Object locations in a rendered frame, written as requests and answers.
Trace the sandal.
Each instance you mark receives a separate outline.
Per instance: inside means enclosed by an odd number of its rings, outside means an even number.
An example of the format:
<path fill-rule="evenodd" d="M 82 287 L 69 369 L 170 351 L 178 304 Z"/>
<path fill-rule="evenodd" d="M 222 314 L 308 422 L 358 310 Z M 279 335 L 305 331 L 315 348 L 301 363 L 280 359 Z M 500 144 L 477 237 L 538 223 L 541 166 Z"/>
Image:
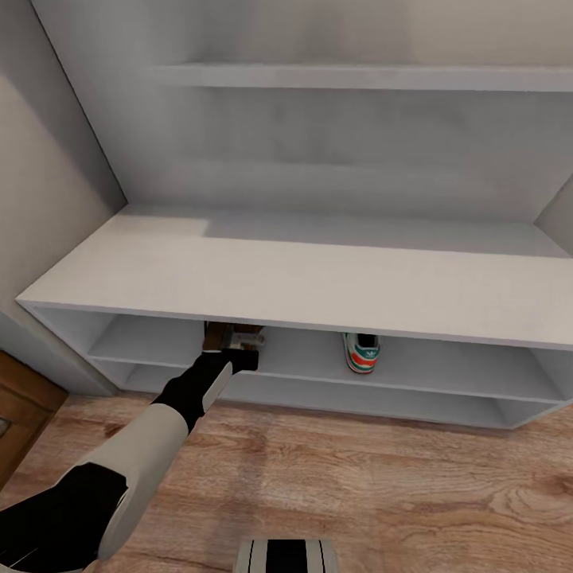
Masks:
<path fill-rule="evenodd" d="M 203 351 L 224 349 L 224 339 L 226 333 L 233 326 L 234 325 L 232 323 L 227 322 L 205 322 L 205 340 L 202 345 Z"/>
<path fill-rule="evenodd" d="M 249 325 L 249 324 L 240 324 L 239 323 L 239 328 L 238 328 L 238 323 L 232 323 L 233 326 L 233 330 L 235 332 L 244 332 L 244 333 L 257 333 L 259 334 L 260 330 L 265 326 L 265 325 Z M 257 345 L 243 345 L 244 349 L 247 351 L 253 351 L 253 350 L 257 350 Z"/>

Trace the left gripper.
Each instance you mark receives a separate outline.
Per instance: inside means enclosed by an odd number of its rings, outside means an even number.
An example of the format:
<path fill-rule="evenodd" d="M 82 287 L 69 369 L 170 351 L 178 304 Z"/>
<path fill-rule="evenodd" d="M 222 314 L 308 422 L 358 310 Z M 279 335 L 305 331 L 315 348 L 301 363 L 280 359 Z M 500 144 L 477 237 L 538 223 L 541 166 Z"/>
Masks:
<path fill-rule="evenodd" d="M 258 369 L 259 363 L 259 351 L 247 351 L 242 349 L 229 349 L 230 352 L 235 353 L 239 359 L 239 369 L 236 373 L 241 370 L 256 370 Z"/>

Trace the robot trunk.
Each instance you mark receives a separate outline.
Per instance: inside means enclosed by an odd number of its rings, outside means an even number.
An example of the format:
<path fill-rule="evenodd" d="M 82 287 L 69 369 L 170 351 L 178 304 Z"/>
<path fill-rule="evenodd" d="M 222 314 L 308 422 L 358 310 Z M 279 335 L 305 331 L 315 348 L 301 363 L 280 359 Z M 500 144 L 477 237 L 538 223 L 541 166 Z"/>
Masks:
<path fill-rule="evenodd" d="M 232 573 L 341 573 L 331 540 L 243 540 Z"/>

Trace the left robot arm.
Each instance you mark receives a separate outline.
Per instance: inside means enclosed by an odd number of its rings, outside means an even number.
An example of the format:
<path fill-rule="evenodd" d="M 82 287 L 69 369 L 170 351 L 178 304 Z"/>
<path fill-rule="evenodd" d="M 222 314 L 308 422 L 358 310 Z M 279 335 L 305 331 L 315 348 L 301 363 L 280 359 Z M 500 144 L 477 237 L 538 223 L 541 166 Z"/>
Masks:
<path fill-rule="evenodd" d="M 82 573 L 110 559 L 138 527 L 177 452 L 232 375 L 256 370 L 265 344 L 235 332 L 203 351 L 149 407 L 42 493 L 0 512 L 0 573 Z"/>

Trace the gym shoe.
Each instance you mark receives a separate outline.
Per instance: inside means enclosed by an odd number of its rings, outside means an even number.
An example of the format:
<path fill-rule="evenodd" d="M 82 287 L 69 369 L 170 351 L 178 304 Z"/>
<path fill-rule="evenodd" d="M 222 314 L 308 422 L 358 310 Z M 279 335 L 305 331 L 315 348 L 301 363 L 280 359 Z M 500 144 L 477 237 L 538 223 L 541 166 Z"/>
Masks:
<path fill-rule="evenodd" d="M 360 374 L 371 373 L 380 352 L 380 336 L 342 333 L 349 367 Z"/>

